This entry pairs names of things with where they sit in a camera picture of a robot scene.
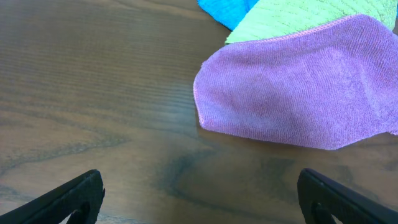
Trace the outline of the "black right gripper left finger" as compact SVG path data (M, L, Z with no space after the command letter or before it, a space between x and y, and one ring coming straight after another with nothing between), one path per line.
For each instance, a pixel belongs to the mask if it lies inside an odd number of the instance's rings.
M1 215L1 224L95 224L104 195L101 174L92 169Z

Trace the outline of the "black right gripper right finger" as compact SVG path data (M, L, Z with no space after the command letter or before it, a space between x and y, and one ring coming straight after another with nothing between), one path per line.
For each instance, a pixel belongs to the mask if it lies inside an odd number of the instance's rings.
M299 205L306 224L395 224L397 212L305 168L297 181Z

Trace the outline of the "purple microfiber cloth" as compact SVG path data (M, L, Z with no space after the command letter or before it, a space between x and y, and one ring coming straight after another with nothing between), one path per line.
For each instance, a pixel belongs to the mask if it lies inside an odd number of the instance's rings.
M203 129L335 150L397 134L397 36L358 14L229 44L193 83Z

